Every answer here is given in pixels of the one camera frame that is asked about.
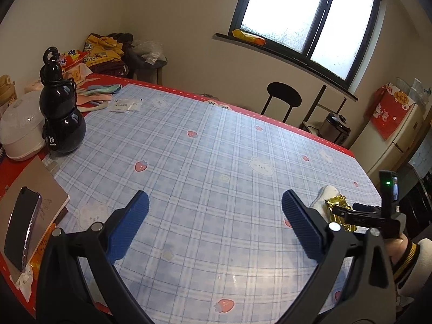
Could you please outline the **right hand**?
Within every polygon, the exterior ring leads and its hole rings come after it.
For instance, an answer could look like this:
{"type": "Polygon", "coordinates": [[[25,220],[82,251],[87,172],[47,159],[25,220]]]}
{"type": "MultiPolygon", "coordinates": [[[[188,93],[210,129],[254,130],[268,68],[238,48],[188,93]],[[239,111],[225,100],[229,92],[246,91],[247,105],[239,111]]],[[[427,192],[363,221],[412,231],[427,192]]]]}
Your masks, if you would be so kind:
{"type": "Polygon", "coordinates": [[[400,234],[398,238],[395,239],[385,239],[384,245],[385,250],[391,260],[391,263],[395,265],[406,251],[408,246],[408,238],[404,234],[400,234]]]}

